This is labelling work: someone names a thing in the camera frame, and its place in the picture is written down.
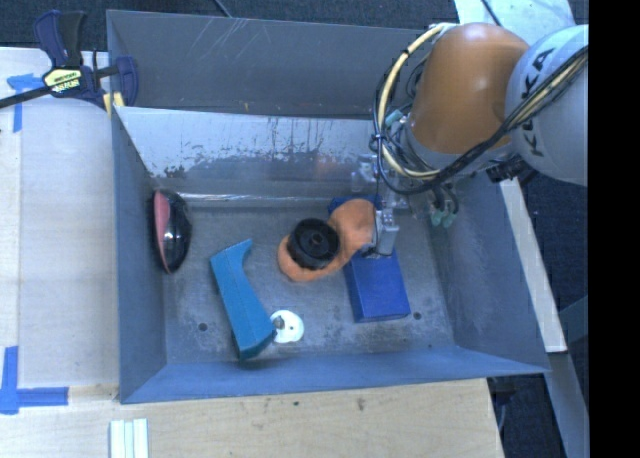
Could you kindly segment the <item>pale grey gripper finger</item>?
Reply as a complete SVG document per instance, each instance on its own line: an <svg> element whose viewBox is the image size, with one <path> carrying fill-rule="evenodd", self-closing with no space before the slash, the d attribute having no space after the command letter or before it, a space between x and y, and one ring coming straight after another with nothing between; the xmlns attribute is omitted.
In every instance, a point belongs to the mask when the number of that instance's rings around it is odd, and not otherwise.
<svg viewBox="0 0 640 458"><path fill-rule="evenodd" d="M375 251L380 256L391 256L400 227L392 209L381 209L375 215Z"/></svg>

